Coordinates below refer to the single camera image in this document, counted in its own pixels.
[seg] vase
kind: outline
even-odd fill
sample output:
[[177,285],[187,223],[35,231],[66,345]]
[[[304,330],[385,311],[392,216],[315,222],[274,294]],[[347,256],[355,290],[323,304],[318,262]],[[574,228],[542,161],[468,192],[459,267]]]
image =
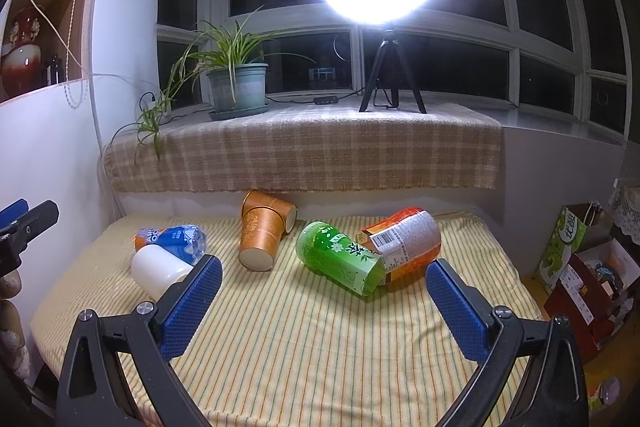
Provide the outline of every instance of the vase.
[[38,11],[34,7],[23,8],[12,20],[9,41],[13,47],[2,61],[2,85],[10,98],[41,85],[42,53],[34,43],[39,32]]

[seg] green tea bottle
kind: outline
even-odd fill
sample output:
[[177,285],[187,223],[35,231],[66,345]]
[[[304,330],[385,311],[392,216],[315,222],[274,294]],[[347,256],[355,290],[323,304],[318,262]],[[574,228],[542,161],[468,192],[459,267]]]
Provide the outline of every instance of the green tea bottle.
[[310,223],[300,232],[296,253],[309,268],[320,270],[359,295],[370,295],[386,276],[382,257],[322,221]]

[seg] bed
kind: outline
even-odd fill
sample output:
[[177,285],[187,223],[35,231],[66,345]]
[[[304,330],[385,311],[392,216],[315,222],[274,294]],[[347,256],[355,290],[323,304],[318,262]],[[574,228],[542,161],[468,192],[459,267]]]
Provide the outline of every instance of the bed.
[[[441,256],[493,305],[520,317],[540,310],[498,242],[476,216],[441,214]],[[348,235],[376,217],[327,219]],[[471,377],[432,303],[424,271],[358,298],[298,260],[298,221],[274,269],[251,273],[236,259],[239,219],[131,215],[111,225],[79,256],[31,323],[44,360],[57,375],[81,309],[127,314],[149,297],[130,277],[132,236],[142,227],[196,223],[209,253],[222,261],[222,288],[185,354],[171,364],[216,426],[433,426]],[[161,425],[129,355],[121,355],[134,399],[150,425]],[[487,425],[506,413],[522,378],[518,359]]]

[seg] orange paper cup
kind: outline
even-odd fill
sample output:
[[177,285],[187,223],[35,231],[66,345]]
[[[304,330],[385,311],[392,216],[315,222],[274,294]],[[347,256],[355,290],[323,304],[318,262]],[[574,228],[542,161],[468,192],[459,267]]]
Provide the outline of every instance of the orange paper cup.
[[284,220],[272,208],[256,206],[242,218],[238,260],[249,270],[265,272],[273,268]]
[[244,214],[249,210],[258,206],[266,206],[271,210],[275,210],[284,221],[284,231],[286,233],[291,232],[298,217],[298,209],[295,204],[287,203],[287,201],[279,200],[268,194],[263,194],[262,192],[258,192],[258,190],[250,190],[242,202],[241,217],[244,217]]

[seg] blue gripper pad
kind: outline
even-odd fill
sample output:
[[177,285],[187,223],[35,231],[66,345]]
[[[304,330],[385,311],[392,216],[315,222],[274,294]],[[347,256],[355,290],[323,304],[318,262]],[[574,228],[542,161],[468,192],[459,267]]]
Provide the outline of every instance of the blue gripper pad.
[[18,200],[4,210],[0,210],[0,229],[8,227],[19,217],[29,212],[29,205],[25,200]]
[[221,284],[222,263],[212,257],[164,321],[159,350],[167,362],[185,352]]
[[482,363],[489,357],[489,342],[484,323],[462,292],[438,265],[427,267],[427,291],[447,323],[453,338],[467,360]]

